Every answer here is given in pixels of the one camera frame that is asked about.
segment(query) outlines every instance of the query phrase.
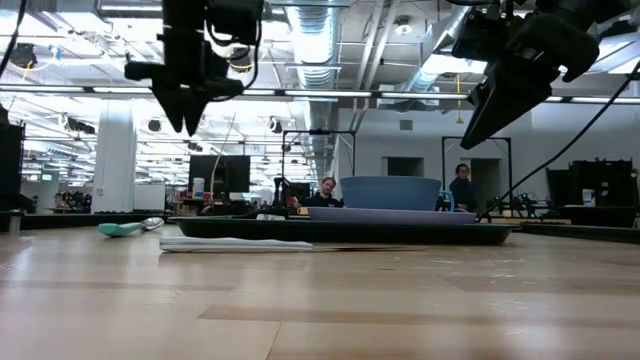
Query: ceiling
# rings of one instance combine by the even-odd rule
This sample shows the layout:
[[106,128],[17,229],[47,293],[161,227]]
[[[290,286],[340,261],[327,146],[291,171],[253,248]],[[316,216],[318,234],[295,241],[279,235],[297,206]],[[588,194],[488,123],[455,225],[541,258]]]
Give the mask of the ceiling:
[[[284,22],[287,12],[280,4],[304,3],[305,0],[274,0],[271,8],[274,17],[263,22],[263,40],[259,49],[259,74],[253,88],[293,89],[303,85],[299,72],[308,67],[297,59],[296,51],[317,50],[318,44],[302,46],[292,44],[292,27]],[[431,91],[461,92],[469,91],[482,81],[482,64],[454,59],[441,54],[425,59],[423,40],[429,26],[439,21],[448,21],[451,6],[446,1],[398,1],[395,19],[407,17],[406,24],[411,32],[397,34],[394,19],[388,19],[392,1],[387,0],[381,12],[381,21],[377,29],[371,29],[372,17],[376,6],[374,0],[332,0],[338,7],[335,31],[336,54],[330,64],[337,69],[335,89],[354,89],[361,60],[366,50],[368,33],[378,32],[371,51],[367,69],[377,46],[383,42],[380,64],[373,73],[371,88],[384,88],[407,82],[420,68],[440,74]],[[148,86],[148,82],[133,82],[123,76],[126,56],[133,60],[162,62],[163,46],[156,40],[156,34],[162,32],[162,21],[157,8],[159,1],[102,1],[98,7],[87,1],[58,0],[42,1],[32,4],[32,10],[25,16],[20,28],[19,43],[35,45],[34,54],[37,64],[31,70],[25,70],[10,64],[0,80],[2,84],[30,85],[73,85],[73,86]],[[0,49],[6,48],[15,25],[15,10],[0,11]],[[389,36],[383,41],[382,32],[388,21]],[[601,59],[592,74],[585,75],[572,84],[554,84],[556,93],[580,95],[608,95],[620,83],[623,72],[630,63],[637,61],[640,54],[638,33],[625,37],[609,39],[602,45]],[[229,49],[215,47],[221,55]],[[235,71],[229,77],[248,81],[251,76]],[[286,130],[307,130],[312,125],[309,120],[310,106],[307,101],[228,101],[211,103],[204,113],[199,131],[190,139],[202,150],[192,151],[187,134],[176,134],[166,120],[161,107],[154,99],[127,99],[117,94],[109,97],[87,97],[78,94],[65,95],[39,94],[29,92],[2,92],[0,101],[10,109],[10,120],[24,122],[29,141],[25,144],[26,158],[24,174],[27,178],[37,178],[41,169],[62,168],[63,181],[82,184],[90,182],[93,174],[96,137],[78,134],[65,129],[66,119],[76,119],[96,129],[99,133],[100,110],[105,98],[119,98],[131,102],[134,116],[138,122],[140,143],[137,154],[137,177],[139,182],[164,181],[183,184],[188,173],[190,154],[246,154],[252,158],[252,181],[260,186],[270,186],[273,178],[281,173],[282,135],[274,134],[269,126],[273,120],[279,121]],[[339,107],[352,107],[352,103],[339,102]],[[366,131],[376,127],[397,127],[385,123],[385,118],[393,118],[395,112],[371,109],[364,122]],[[449,113],[447,124],[455,123],[457,112]],[[404,119],[423,118],[418,114],[404,114]],[[148,129],[150,120],[162,124],[160,131]],[[348,130],[349,121],[328,121],[326,126],[332,130]],[[419,131],[449,131],[451,124],[438,122],[422,123]],[[226,144],[225,137],[229,132]],[[285,160],[285,176],[293,181],[313,181],[328,172],[333,153],[333,139],[312,138],[307,135],[288,139],[292,149]]]

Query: black monitor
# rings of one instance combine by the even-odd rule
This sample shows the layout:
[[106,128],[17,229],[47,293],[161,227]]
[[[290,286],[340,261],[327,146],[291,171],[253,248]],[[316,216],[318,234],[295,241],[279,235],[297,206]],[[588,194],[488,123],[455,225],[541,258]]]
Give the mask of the black monitor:
[[[193,189],[193,179],[204,179],[204,191],[211,188],[211,172],[218,155],[193,155],[189,161],[189,191]],[[250,156],[222,156],[215,174],[214,192],[249,192],[251,178]]]

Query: person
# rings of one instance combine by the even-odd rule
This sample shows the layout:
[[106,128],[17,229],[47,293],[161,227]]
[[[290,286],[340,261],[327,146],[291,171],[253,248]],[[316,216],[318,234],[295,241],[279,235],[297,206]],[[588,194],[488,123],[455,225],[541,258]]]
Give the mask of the person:
[[469,167],[466,164],[456,166],[456,179],[449,185],[453,193],[456,208],[468,212],[476,211],[477,203],[471,181],[469,181]]
[[336,180],[332,177],[322,179],[320,191],[315,196],[306,198],[302,202],[305,207],[342,207],[342,202],[334,199],[331,194],[336,187]]

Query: ventilation duct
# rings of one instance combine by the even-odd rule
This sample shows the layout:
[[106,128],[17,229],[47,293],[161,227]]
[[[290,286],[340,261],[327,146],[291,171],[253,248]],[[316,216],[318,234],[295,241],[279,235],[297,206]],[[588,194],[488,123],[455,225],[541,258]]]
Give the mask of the ventilation duct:
[[[336,69],[323,68],[321,65],[335,62],[338,10],[332,7],[301,6],[287,7],[286,13],[292,28],[296,62],[320,65],[297,69],[300,86],[304,89],[333,89]],[[309,129],[335,130],[338,122],[337,106],[330,102],[311,101],[305,117]],[[332,143],[335,140],[327,136],[312,136],[310,140],[316,173],[322,177],[330,168],[326,153],[327,141]]]
[[[471,11],[470,6],[454,6],[451,15],[446,19],[429,26],[427,33],[422,39],[422,60],[423,65],[416,73],[407,81],[399,91],[408,92],[427,92],[431,89],[440,74],[429,72],[429,68],[425,65],[434,52],[452,45],[458,36],[458,32],[464,23],[464,19]],[[378,106],[381,110],[395,110],[401,113],[414,110],[426,110],[429,105],[435,105],[427,101],[420,100],[404,100],[392,103],[382,103]]]

